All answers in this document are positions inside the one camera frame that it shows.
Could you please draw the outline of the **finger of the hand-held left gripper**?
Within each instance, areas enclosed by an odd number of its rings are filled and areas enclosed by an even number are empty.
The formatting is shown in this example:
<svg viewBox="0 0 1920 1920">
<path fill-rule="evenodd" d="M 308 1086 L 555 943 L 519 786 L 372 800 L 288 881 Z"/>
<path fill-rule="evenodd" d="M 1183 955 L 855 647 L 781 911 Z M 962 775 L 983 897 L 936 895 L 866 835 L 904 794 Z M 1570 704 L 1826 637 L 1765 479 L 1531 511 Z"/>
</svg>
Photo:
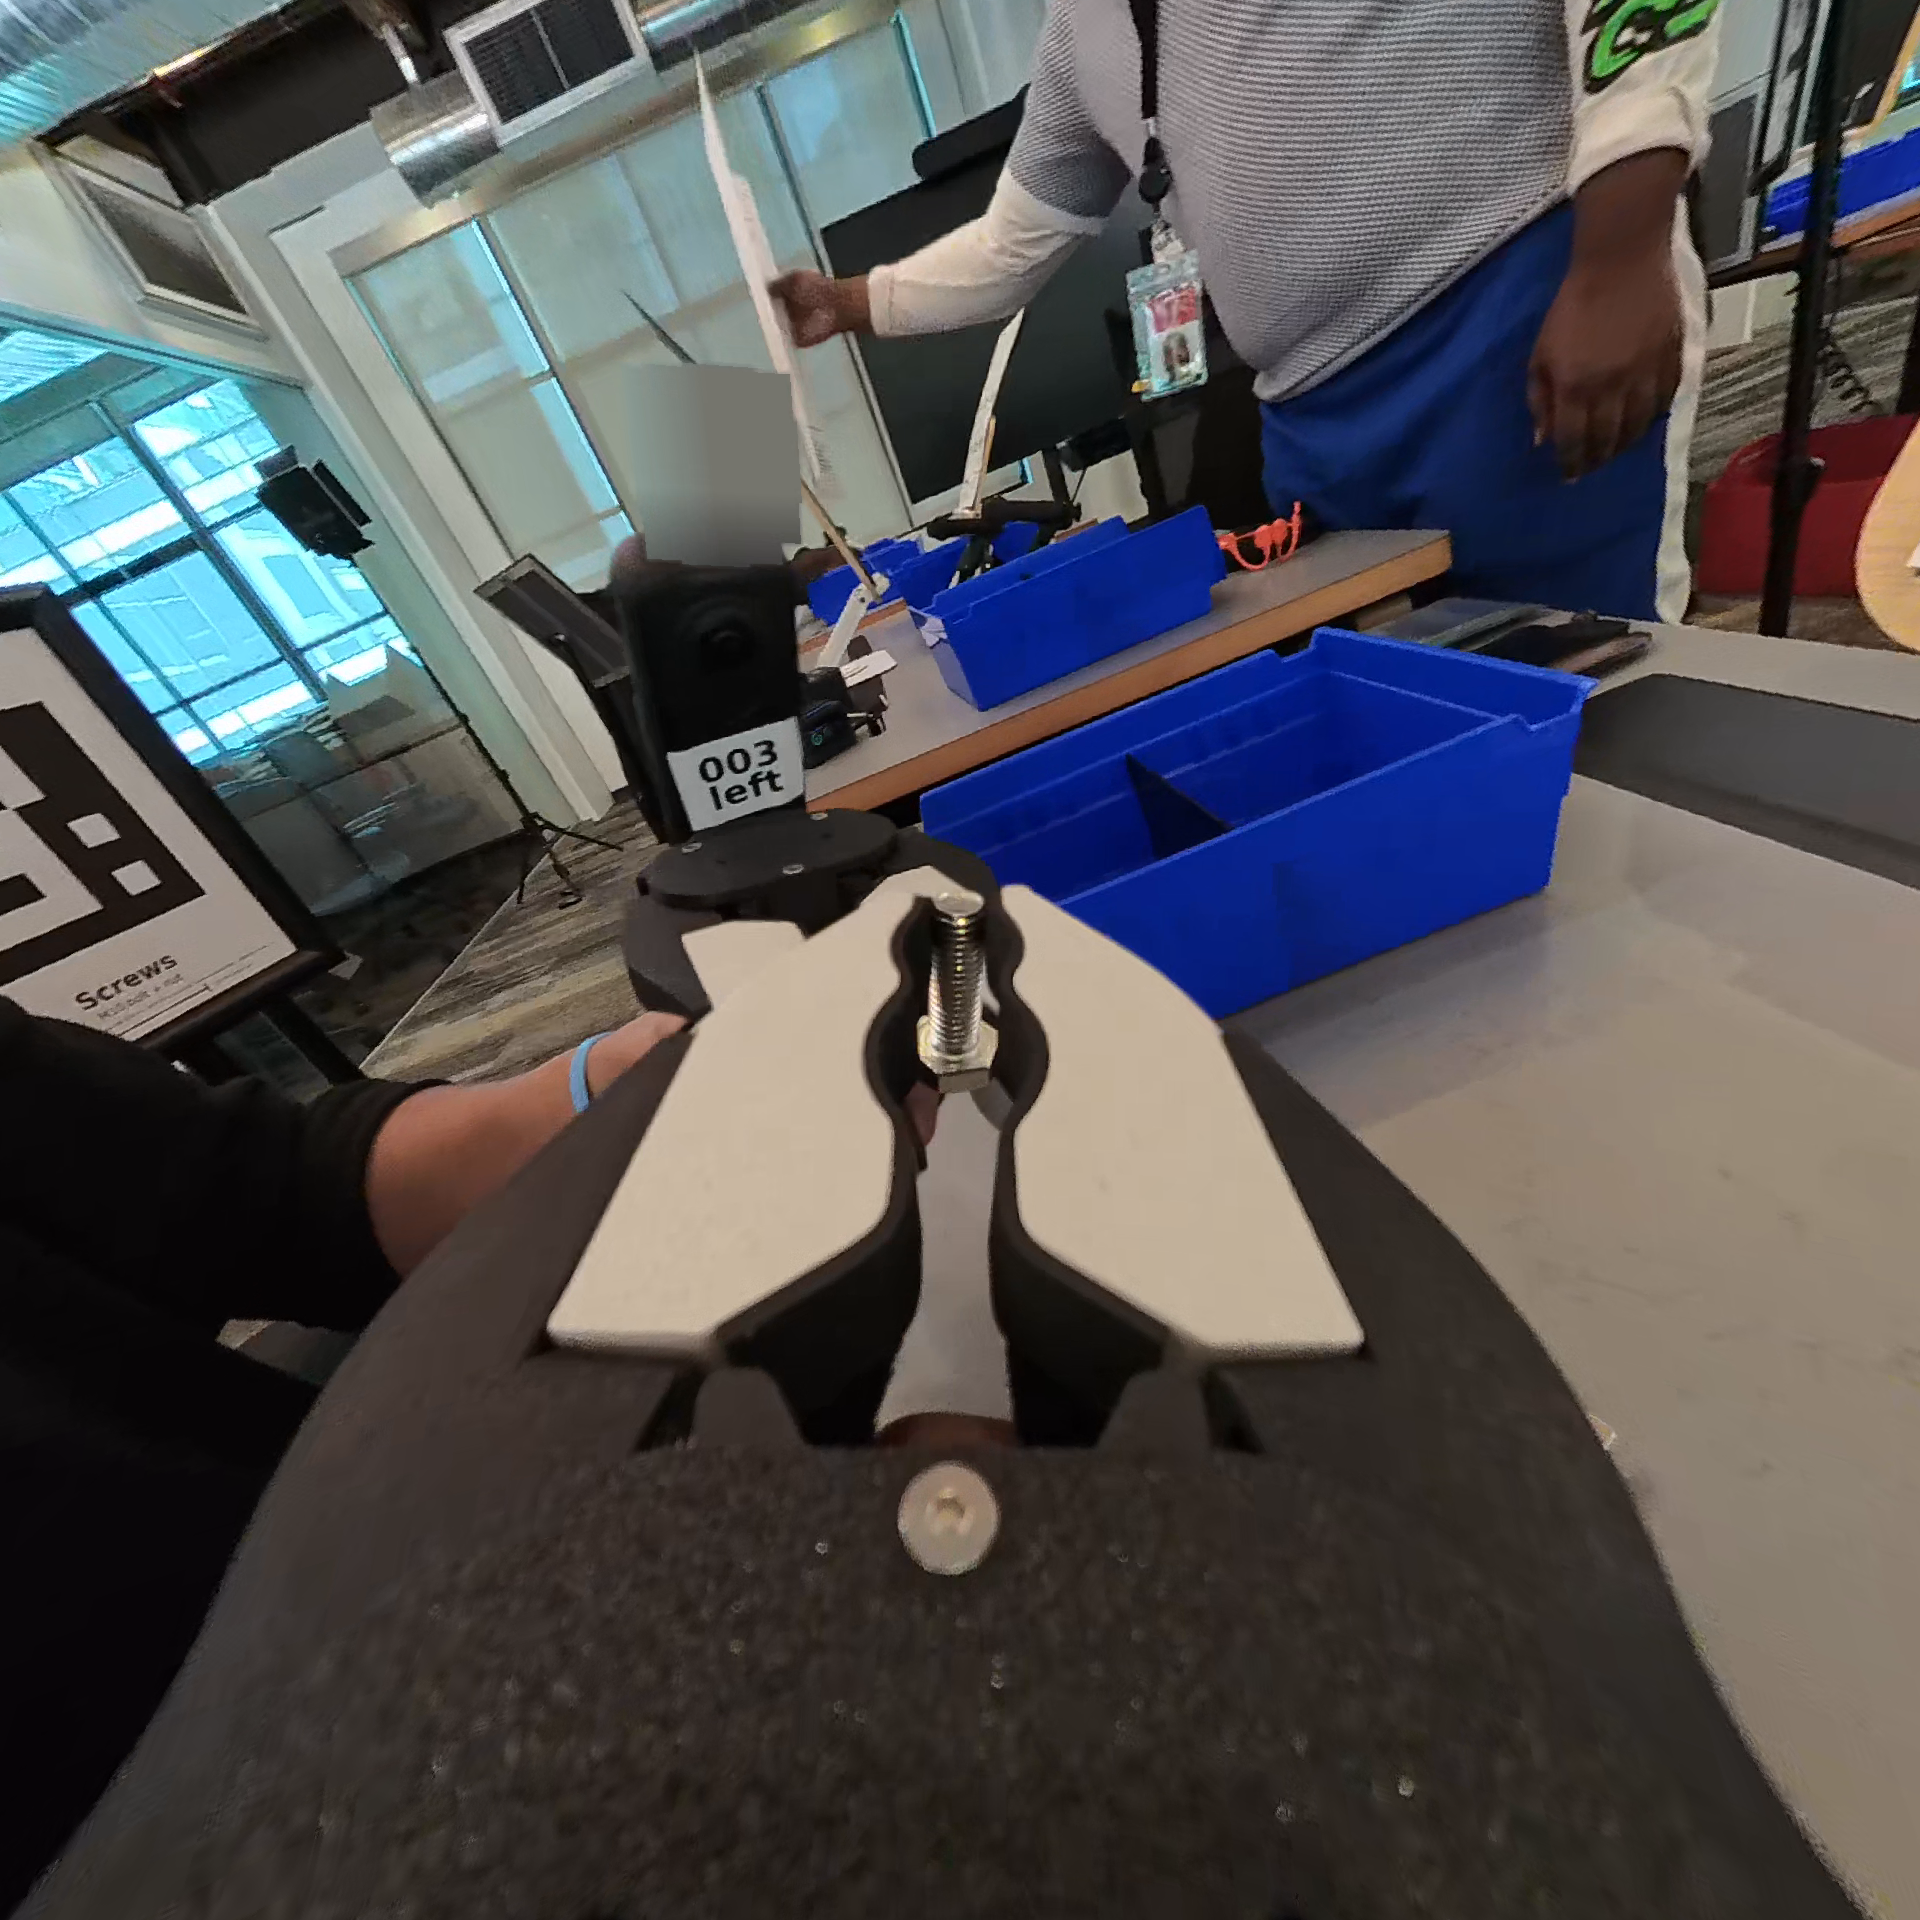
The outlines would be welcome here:
<svg viewBox="0 0 1920 1920">
<path fill-rule="evenodd" d="M 725 918 L 681 934 L 685 959 L 709 1006 L 721 1006 L 759 971 L 808 943 L 785 918 Z"/>
</svg>

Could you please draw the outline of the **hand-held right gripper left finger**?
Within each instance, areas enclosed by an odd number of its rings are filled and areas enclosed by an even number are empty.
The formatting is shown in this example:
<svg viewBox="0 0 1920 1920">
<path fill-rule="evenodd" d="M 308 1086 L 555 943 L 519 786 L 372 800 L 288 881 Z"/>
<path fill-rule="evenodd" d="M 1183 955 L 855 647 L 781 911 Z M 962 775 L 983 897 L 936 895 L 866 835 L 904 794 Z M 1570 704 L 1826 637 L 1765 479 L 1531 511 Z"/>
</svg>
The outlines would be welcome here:
<svg viewBox="0 0 1920 1920">
<path fill-rule="evenodd" d="M 922 1303 L 925 901 L 852 913 L 688 1023 L 547 1317 L 570 1353 L 756 1369 L 808 1440 L 861 1445 Z"/>
</svg>

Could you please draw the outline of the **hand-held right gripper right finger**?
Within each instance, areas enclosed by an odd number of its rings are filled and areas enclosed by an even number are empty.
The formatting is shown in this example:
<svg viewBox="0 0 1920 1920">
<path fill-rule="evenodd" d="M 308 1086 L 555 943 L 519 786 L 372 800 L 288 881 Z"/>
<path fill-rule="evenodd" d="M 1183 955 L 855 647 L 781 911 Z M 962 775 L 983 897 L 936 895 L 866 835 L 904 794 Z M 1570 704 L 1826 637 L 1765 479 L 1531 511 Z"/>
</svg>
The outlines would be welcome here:
<svg viewBox="0 0 1920 1920">
<path fill-rule="evenodd" d="M 1088 1448 L 1124 1391 L 1364 1353 L 1255 1070 L 1183 986 L 1026 885 L 992 911 L 992 1317 L 1013 1424 Z"/>
</svg>

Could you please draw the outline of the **silver hex bolt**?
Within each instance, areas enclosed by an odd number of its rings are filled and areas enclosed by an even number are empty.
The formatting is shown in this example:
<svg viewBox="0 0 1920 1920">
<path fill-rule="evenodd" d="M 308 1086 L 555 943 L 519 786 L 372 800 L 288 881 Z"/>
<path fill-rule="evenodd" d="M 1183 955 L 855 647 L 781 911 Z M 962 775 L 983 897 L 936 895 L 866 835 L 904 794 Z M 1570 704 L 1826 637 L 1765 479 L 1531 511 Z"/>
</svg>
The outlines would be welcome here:
<svg viewBox="0 0 1920 1920">
<path fill-rule="evenodd" d="M 929 911 L 929 986 L 922 1016 L 933 1016 L 948 1043 L 967 1042 L 985 1022 L 994 1023 L 987 1009 L 985 897 L 952 881 L 929 895 Z"/>
</svg>

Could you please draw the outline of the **blue plastic bin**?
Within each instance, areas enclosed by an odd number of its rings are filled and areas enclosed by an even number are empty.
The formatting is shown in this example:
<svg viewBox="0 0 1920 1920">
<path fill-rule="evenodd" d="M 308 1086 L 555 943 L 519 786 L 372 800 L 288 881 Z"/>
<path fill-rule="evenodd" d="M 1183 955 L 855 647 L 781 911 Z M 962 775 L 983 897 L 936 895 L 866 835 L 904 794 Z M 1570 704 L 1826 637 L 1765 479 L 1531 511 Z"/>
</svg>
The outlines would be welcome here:
<svg viewBox="0 0 1920 1920">
<path fill-rule="evenodd" d="M 1541 893 L 1591 690 L 1319 631 L 933 786 L 920 815 L 1234 1016 Z M 1129 751 L 1232 832 L 1139 871 Z"/>
<path fill-rule="evenodd" d="M 864 545 L 859 557 L 871 583 L 881 587 L 883 605 L 904 601 L 909 608 L 925 609 L 940 591 L 954 584 L 967 545 L 965 537 L 938 543 L 923 543 L 920 537 L 889 537 Z M 805 590 L 805 602 L 831 625 L 841 617 L 857 584 L 859 577 L 851 565 L 833 566 Z"/>
<path fill-rule="evenodd" d="M 1228 561 L 1205 507 L 1032 551 L 914 613 L 948 690 L 985 713 L 1183 627 L 1212 609 Z"/>
</svg>

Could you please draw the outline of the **person's left forearm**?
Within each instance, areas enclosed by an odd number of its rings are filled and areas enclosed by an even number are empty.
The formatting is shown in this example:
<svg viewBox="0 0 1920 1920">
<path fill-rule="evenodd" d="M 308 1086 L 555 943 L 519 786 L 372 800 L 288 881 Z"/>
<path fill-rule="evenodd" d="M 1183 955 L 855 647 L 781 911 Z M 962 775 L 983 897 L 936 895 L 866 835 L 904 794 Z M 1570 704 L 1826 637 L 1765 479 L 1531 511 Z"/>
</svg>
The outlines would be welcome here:
<svg viewBox="0 0 1920 1920">
<path fill-rule="evenodd" d="M 409 1277 L 577 1114 L 564 1058 L 497 1082 L 407 1095 L 376 1129 L 363 1179 L 368 1225 L 394 1275 Z"/>
</svg>

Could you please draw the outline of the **black music stand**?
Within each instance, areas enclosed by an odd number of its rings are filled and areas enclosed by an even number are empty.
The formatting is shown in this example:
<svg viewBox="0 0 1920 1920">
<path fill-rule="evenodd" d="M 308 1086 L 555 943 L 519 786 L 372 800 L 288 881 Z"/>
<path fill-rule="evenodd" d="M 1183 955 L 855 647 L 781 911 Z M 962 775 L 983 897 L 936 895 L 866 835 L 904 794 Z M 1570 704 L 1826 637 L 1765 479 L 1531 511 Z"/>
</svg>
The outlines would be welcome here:
<svg viewBox="0 0 1920 1920">
<path fill-rule="evenodd" d="M 631 657 L 605 590 L 578 591 L 536 555 L 492 573 L 474 595 L 521 635 L 560 657 L 577 678 L 605 688 L 631 673 Z"/>
</svg>

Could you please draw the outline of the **black bin divider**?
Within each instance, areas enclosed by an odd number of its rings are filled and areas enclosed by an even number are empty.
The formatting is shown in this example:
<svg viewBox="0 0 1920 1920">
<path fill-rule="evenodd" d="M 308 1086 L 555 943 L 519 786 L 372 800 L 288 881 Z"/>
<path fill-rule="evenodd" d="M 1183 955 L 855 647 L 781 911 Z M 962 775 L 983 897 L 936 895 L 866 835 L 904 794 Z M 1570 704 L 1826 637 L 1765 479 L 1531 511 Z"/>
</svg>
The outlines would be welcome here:
<svg viewBox="0 0 1920 1920">
<path fill-rule="evenodd" d="M 1144 854 L 1136 863 L 1139 871 L 1160 865 L 1232 832 L 1232 823 L 1224 821 L 1212 806 L 1184 793 L 1175 782 L 1149 767 L 1141 757 L 1132 751 L 1124 754 L 1123 770 L 1133 790 L 1144 829 Z"/>
</svg>

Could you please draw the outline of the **thin white sign board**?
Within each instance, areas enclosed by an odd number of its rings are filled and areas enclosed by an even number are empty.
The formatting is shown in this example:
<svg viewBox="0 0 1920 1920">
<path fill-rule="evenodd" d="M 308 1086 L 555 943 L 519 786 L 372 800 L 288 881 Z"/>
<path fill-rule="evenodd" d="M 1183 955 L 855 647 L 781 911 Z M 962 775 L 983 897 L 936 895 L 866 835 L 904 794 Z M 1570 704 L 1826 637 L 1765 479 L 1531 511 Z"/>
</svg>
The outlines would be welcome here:
<svg viewBox="0 0 1920 1920">
<path fill-rule="evenodd" d="M 955 497 L 955 515 L 962 520 L 973 520 L 981 511 L 981 503 L 985 496 L 985 479 L 992 465 L 992 446 L 997 434 L 997 409 L 1002 397 L 1002 386 L 1013 362 L 1017 341 L 1024 323 L 1024 305 L 1015 311 L 1009 321 L 1000 328 L 1000 335 L 992 347 L 992 355 L 987 369 L 983 374 L 977 411 L 967 438 L 967 465 L 962 474 L 962 486 Z"/>
</svg>

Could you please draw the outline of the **large black screen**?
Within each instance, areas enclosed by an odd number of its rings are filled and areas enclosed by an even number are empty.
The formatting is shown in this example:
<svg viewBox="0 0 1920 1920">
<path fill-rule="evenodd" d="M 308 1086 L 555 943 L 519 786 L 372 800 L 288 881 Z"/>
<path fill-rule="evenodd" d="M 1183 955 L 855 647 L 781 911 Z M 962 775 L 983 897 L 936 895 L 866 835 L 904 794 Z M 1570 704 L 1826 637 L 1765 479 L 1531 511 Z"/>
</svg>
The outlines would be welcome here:
<svg viewBox="0 0 1920 1920">
<path fill-rule="evenodd" d="M 1152 227 L 1133 184 L 1097 225 L 1059 222 L 1003 168 L 1024 95 L 922 142 L 914 181 L 824 230 L 828 267 L 871 298 L 859 366 L 909 499 L 961 490 L 994 341 L 1024 305 L 997 409 L 992 464 L 1121 465 L 1097 494 L 1124 519 L 1205 507 L 1220 529 L 1272 519 L 1255 373 L 1207 302 L 1207 383 L 1136 394 L 1124 290 Z"/>
</svg>

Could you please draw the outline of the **long white paper strip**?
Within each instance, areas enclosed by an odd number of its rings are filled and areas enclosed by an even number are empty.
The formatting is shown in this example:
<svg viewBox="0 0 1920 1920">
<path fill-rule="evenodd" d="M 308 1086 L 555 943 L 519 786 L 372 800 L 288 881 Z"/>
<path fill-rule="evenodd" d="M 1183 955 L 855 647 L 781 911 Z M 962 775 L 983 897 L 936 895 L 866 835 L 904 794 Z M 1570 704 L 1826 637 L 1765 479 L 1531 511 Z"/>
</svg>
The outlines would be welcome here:
<svg viewBox="0 0 1920 1920">
<path fill-rule="evenodd" d="M 692 72 L 700 95 L 700 123 L 704 133 L 704 152 L 709 159 L 712 181 L 721 199 L 728 234 L 732 239 L 737 264 L 747 286 L 753 312 L 756 317 L 759 337 L 764 342 L 771 369 L 786 382 L 791 413 L 801 434 L 801 479 L 813 496 L 820 483 L 833 479 L 828 459 L 825 432 L 819 426 L 809 387 L 797 367 L 797 349 L 786 321 L 785 307 L 772 291 L 780 275 L 775 253 L 771 249 L 767 227 L 761 225 L 759 208 L 747 178 L 735 166 L 725 130 L 717 119 L 714 89 L 704 70 L 704 54 L 692 56 Z"/>
</svg>

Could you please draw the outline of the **black light panel tripod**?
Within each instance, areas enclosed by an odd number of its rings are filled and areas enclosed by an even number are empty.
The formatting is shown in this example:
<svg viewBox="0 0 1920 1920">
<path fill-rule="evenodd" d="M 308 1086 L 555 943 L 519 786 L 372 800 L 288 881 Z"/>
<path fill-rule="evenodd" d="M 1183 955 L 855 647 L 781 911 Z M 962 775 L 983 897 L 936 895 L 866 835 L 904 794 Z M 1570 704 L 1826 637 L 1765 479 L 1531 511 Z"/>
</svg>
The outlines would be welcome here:
<svg viewBox="0 0 1920 1920">
<path fill-rule="evenodd" d="M 356 505 L 356 499 L 347 494 L 345 483 L 341 483 L 338 477 L 331 474 L 324 464 L 306 465 L 297 459 L 296 448 L 284 446 L 261 457 L 256 471 L 259 505 L 266 511 L 271 511 L 279 520 L 284 531 L 297 539 L 308 555 L 356 561 L 362 553 L 370 551 L 370 514 Z M 552 872 L 555 872 L 560 880 L 562 902 L 583 904 L 586 888 L 573 874 L 567 859 L 562 856 L 562 842 L 597 848 L 611 854 L 618 853 L 618 842 L 609 841 L 599 832 L 557 823 L 543 814 L 537 806 L 530 806 L 529 800 L 521 794 L 516 782 L 513 779 L 513 773 L 498 760 L 498 757 L 493 757 L 483 731 L 471 720 L 468 710 L 461 709 L 461 704 L 449 690 L 436 667 L 423 655 L 419 655 L 419 665 L 425 671 L 432 688 L 436 690 L 441 704 L 457 717 L 461 729 L 468 733 L 474 749 L 480 754 L 493 782 L 504 787 L 504 793 L 516 811 L 516 904 L 524 904 L 527 886 L 536 871 L 536 842 L 539 842 L 539 853 L 545 854 Z"/>
</svg>

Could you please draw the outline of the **white ID badge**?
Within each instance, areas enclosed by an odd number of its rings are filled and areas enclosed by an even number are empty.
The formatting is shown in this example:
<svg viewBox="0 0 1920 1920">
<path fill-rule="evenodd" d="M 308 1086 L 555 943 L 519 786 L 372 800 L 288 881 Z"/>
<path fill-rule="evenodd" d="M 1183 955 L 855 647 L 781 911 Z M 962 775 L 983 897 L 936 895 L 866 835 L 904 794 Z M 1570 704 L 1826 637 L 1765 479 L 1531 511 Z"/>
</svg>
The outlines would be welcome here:
<svg viewBox="0 0 1920 1920">
<path fill-rule="evenodd" d="M 1136 344 L 1136 394 L 1168 399 L 1209 379 L 1207 288 L 1193 253 L 1165 216 L 1145 237 L 1145 259 L 1124 275 Z"/>
</svg>

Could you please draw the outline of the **white framed ceiling vent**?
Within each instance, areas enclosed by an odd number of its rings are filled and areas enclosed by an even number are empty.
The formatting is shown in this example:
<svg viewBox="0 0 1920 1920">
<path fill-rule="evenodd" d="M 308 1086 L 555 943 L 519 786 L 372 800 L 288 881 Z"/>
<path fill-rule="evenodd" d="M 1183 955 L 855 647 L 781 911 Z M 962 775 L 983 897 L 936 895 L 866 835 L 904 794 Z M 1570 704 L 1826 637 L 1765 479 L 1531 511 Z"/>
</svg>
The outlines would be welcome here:
<svg viewBox="0 0 1920 1920">
<path fill-rule="evenodd" d="M 450 19 L 443 41 L 500 144 L 650 64 L 629 2 L 497 2 Z"/>
</svg>

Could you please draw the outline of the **black zip pouch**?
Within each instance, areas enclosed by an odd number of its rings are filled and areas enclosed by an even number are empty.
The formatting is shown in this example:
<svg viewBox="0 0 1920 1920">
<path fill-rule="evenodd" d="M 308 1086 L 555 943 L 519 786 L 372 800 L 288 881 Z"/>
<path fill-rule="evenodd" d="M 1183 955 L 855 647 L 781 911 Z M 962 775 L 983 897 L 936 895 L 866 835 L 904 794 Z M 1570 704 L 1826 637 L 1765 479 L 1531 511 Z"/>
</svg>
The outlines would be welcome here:
<svg viewBox="0 0 1920 1920">
<path fill-rule="evenodd" d="M 1570 614 L 1559 619 L 1531 619 L 1500 631 L 1474 645 L 1474 653 L 1513 665 L 1531 665 L 1602 681 L 1613 671 L 1641 661 L 1651 647 L 1651 632 L 1629 619 L 1609 614 Z"/>
</svg>

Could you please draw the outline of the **silver ventilation duct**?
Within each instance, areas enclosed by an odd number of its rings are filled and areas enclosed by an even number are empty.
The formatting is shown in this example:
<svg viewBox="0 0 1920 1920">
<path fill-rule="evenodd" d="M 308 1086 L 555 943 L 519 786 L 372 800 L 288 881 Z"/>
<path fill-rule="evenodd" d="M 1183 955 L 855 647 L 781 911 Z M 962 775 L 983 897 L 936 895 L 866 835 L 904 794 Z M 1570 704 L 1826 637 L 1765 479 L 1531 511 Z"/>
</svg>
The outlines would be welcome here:
<svg viewBox="0 0 1920 1920">
<path fill-rule="evenodd" d="M 489 112 L 457 69 L 377 103 L 368 123 L 420 206 L 461 192 L 498 154 Z"/>
</svg>

